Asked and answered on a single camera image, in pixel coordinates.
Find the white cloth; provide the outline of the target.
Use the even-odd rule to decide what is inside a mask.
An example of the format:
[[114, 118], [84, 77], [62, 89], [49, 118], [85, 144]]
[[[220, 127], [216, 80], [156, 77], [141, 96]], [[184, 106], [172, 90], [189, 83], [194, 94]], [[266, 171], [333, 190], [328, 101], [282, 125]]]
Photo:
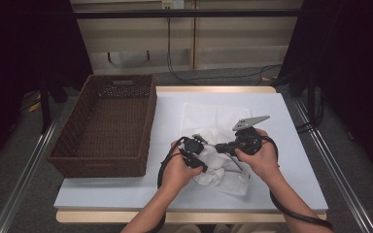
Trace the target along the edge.
[[242, 170], [235, 162], [224, 153], [218, 153], [214, 145], [226, 143], [232, 140], [231, 136], [226, 135], [224, 130], [215, 128], [190, 128], [180, 132], [181, 136], [199, 135], [204, 139], [204, 150], [198, 155], [198, 158], [203, 161], [208, 169], [200, 175], [195, 176], [194, 180], [201, 185], [218, 185], [222, 181], [230, 181], [227, 175], [237, 173]]

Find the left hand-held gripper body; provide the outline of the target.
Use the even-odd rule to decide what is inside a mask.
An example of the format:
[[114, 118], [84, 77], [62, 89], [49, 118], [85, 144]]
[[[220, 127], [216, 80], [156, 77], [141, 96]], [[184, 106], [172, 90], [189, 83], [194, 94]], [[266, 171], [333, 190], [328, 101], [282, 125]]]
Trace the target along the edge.
[[187, 167], [195, 167], [195, 162], [200, 160], [199, 155], [206, 144], [207, 142], [199, 134], [184, 139], [184, 159]]

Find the light wooden table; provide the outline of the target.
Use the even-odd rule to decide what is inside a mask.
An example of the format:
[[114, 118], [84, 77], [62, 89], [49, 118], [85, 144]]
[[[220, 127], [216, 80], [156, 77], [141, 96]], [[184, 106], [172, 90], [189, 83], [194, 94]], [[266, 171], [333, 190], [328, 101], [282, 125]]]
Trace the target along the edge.
[[[295, 130], [287, 105], [272, 87], [160, 86], [147, 174], [141, 178], [66, 179], [54, 206], [62, 223], [127, 223], [156, 191], [160, 161], [171, 141], [179, 138], [185, 103], [245, 108], [254, 117], [267, 116], [258, 125], [268, 132], [279, 150], [286, 180], [320, 217], [328, 206], [316, 175]], [[168, 223], [282, 222], [267, 185], [251, 174], [248, 194], [239, 197], [189, 183], [168, 208]]]

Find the black horizontal bar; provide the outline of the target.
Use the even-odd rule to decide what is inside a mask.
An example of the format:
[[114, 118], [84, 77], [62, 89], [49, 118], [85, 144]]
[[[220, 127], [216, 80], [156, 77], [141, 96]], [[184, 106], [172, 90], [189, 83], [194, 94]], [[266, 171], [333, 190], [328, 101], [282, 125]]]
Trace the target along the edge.
[[140, 10], [140, 11], [75, 11], [76, 18], [158, 18], [158, 17], [298, 17], [301, 10]]

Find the metal floor rail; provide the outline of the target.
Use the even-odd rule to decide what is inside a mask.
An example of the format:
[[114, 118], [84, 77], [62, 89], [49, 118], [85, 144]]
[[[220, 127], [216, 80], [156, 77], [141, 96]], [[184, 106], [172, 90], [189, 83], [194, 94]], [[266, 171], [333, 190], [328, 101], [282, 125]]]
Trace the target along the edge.
[[54, 119], [50, 122], [48, 128], [39, 137], [29, 160], [17, 180], [16, 186], [0, 212], [0, 233], [8, 233], [27, 188], [30, 186], [38, 165], [49, 147], [53, 132], [56, 129], [59, 123], [59, 118], [63, 112], [64, 105], [61, 105], [56, 111]]
[[366, 211], [361, 201], [357, 197], [356, 193], [352, 189], [350, 183], [345, 177], [341, 167], [337, 163], [332, 151], [327, 145], [325, 139], [322, 136], [320, 130], [311, 124], [311, 120], [308, 117], [307, 107], [301, 100], [294, 101], [297, 111], [299, 112], [302, 120], [309, 127], [307, 132], [313, 139], [316, 148], [319, 150], [320, 155], [329, 170], [332, 178], [334, 179], [344, 201], [349, 207], [361, 233], [373, 233], [373, 222]]

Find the black metal stand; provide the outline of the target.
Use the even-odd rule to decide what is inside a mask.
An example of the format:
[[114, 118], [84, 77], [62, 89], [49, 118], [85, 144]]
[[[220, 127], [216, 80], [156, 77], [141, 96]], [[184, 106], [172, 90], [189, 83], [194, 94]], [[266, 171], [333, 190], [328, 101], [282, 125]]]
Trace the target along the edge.
[[42, 133], [45, 134], [51, 125], [51, 108], [48, 86], [45, 78], [40, 79], [41, 110], [43, 119]]
[[315, 71], [309, 70], [308, 89], [307, 89], [307, 112], [309, 121], [314, 124], [316, 122], [316, 84]]

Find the white mesh laundry bag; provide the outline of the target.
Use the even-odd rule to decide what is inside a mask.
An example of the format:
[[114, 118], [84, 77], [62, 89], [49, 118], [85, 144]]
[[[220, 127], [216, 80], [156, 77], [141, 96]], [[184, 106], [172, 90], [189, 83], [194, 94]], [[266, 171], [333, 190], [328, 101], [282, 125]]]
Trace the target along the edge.
[[[248, 109], [222, 105], [185, 103], [179, 136], [181, 136], [180, 132], [184, 129], [215, 128], [218, 130], [224, 130], [226, 135], [232, 137], [231, 141], [233, 141], [234, 133], [232, 131], [232, 127], [239, 119], [249, 117], [250, 115], [251, 112]], [[229, 178], [230, 181], [222, 181], [218, 185], [204, 186], [209, 186], [216, 191], [231, 195], [245, 196], [248, 192], [251, 175], [245, 168], [241, 166], [239, 162], [235, 161], [230, 155], [227, 156], [235, 162], [242, 172], [240, 174], [233, 173], [227, 175], [226, 177]]]

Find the white wall outlet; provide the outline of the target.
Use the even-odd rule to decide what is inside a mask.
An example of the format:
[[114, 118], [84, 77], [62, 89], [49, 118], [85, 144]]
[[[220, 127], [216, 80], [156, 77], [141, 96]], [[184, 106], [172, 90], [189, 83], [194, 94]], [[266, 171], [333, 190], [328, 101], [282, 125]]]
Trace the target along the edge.
[[182, 10], [185, 7], [184, 0], [161, 0], [163, 10]]

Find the dark curtain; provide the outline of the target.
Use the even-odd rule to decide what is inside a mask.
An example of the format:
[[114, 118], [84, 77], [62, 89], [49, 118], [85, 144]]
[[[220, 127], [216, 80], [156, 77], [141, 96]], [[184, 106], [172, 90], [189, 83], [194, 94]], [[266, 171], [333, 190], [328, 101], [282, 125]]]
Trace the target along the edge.
[[373, 162], [373, 0], [303, 0], [279, 78], [298, 96], [309, 80]]
[[26, 92], [63, 102], [93, 73], [71, 1], [0, 0], [0, 147]]

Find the person's left hand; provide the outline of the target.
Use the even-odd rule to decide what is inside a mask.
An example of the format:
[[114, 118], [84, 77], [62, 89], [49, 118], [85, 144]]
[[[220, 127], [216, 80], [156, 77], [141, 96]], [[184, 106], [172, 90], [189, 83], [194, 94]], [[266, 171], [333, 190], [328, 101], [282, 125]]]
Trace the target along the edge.
[[177, 143], [171, 143], [170, 159], [167, 163], [160, 189], [171, 193], [179, 193], [189, 181], [201, 173], [186, 166]]

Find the brown wicker basket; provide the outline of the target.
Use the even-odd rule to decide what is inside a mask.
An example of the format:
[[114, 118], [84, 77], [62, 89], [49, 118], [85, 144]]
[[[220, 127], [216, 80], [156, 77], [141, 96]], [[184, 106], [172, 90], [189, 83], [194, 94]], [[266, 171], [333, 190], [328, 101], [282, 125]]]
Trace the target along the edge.
[[65, 178], [146, 175], [157, 101], [152, 75], [92, 75], [48, 162]]

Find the person's right hand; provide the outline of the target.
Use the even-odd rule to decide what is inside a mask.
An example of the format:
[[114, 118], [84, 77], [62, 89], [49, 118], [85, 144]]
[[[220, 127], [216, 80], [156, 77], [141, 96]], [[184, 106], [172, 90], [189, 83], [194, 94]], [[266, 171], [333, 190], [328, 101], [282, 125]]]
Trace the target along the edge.
[[246, 154], [239, 149], [236, 149], [235, 153], [238, 159], [247, 163], [265, 183], [271, 183], [280, 175], [276, 149], [267, 140], [261, 140], [261, 148], [255, 154]]

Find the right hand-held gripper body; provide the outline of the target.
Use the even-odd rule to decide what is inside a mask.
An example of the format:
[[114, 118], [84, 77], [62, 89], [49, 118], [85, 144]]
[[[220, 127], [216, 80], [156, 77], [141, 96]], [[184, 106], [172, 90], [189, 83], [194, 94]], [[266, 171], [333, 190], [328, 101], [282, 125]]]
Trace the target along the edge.
[[238, 148], [246, 154], [255, 154], [261, 148], [261, 136], [254, 126], [267, 120], [269, 116], [255, 116], [242, 118], [237, 121], [232, 130], [235, 132], [235, 141]]

